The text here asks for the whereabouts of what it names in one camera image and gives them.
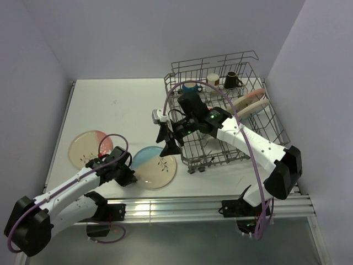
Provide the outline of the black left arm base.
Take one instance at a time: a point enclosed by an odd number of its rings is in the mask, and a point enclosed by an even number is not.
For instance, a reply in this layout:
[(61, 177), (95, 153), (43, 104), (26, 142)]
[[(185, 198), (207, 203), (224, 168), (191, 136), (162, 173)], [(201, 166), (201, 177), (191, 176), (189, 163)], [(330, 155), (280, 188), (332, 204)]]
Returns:
[(123, 221), (125, 218), (125, 204), (109, 204), (106, 199), (94, 199), (97, 209), (92, 217), (88, 217), (85, 221), (94, 223), (94, 225), (86, 226), (86, 234), (90, 240), (99, 243), (108, 243), (103, 238), (107, 237), (113, 228), (117, 227), (118, 232), (122, 235), (113, 241), (122, 240), (126, 235), (126, 230), (116, 222)]

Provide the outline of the brown ceramic mug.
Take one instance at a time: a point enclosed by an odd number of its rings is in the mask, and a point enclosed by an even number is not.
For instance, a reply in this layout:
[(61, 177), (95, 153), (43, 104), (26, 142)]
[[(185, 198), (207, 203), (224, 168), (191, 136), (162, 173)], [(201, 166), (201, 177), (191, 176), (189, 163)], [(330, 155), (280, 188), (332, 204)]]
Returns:
[(235, 89), (235, 88), (240, 88), (243, 87), (244, 84), (243, 82), (238, 78), (238, 75), (236, 72), (229, 71), (226, 74), (226, 78), (224, 81), (224, 88), (225, 89)]

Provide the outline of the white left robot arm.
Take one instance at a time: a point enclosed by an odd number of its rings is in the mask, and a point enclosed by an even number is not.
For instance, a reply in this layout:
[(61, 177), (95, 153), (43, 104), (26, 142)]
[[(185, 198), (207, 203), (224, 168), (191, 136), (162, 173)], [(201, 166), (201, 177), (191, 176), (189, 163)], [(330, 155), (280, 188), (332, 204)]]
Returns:
[(4, 229), (8, 249), (31, 257), (57, 233), (79, 221), (107, 224), (111, 216), (108, 201), (95, 189), (110, 181), (122, 187), (135, 183), (131, 163), (131, 154), (117, 146), (109, 154), (90, 160), (53, 190), (33, 199), (20, 198)]

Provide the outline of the blue cream plate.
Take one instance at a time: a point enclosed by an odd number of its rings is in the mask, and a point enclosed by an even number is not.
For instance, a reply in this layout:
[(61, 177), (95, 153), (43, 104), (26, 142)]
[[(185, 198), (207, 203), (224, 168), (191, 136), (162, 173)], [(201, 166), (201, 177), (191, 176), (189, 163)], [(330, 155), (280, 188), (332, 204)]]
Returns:
[(265, 109), (269, 104), (270, 104), (270, 101), (268, 99), (262, 99), (255, 103), (252, 103), (251, 105), (245, 107), (243, 110), (238, 112), (238, 118), (239, 120), (247, 120), (257, 115), (259, 112)]
[(141, 188), (155, 190), (173, 180), (177, 172), (176, 159), (172, 155), (160, 157), (162, 150), (158, 146), (148, 146), (133, 157), (131, 169), (135, 171), (137, 185)]

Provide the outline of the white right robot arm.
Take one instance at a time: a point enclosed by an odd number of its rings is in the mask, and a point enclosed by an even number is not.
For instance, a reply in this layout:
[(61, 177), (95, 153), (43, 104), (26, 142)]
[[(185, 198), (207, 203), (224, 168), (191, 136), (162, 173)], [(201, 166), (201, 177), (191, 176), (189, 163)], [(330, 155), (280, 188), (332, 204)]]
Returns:
[(152, 112), (154, 124), (159, 125), (157, 143), (164, 142), (160, 156), (181, 154), (184, 138), (195, 131), (208, 134), (239, 150), (261, 165), (269, 176), (257, 186), (248, 187), (239, 201), (239, 210), (251, 215), (258, 205), (271, 198), (285, 200), (302, 175), (301, 152), (295, 146), (285, 148), (260, 136), (243, 125), (238, 117), (220, 107), (208, 108), (196, 92), (178, 99), (185, 116), (172, 121), (164, 109)]

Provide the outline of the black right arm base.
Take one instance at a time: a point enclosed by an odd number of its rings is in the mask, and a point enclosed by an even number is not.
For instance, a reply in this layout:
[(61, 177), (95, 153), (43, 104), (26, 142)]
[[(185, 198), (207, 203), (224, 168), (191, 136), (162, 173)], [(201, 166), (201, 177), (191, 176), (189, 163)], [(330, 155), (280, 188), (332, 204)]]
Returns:
[(242, 196), (238, 199), (223, 200), (218, 210), (224, 218), (250, 218), (249, 220), (237, 221), (237, 226), (241, 232), (246, 234), (254, 233), (256, 223), (262, 213), (261, 204), (253, 207), (243, 200)]

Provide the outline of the dark blue mug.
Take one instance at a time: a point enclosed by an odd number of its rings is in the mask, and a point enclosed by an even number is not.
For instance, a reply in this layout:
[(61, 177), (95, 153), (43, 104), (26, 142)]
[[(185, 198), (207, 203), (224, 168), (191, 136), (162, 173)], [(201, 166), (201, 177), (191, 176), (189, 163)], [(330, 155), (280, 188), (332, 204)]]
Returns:
[(197, 84), (196, 82), (186, 82), (182, 84), (181, 91), (183, 93), (191, 93), (191, 92), (200, 93), (203, 91), (203, 87)]

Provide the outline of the grey brown tumbler cup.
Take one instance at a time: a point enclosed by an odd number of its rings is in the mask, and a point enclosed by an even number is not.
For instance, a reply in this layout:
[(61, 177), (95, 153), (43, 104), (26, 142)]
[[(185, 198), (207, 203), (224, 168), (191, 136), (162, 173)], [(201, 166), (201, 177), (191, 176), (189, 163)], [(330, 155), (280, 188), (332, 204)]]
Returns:
[(206, 77), (206, 82), (219, 89), (220, 76), (216, 73), (209, 73)]

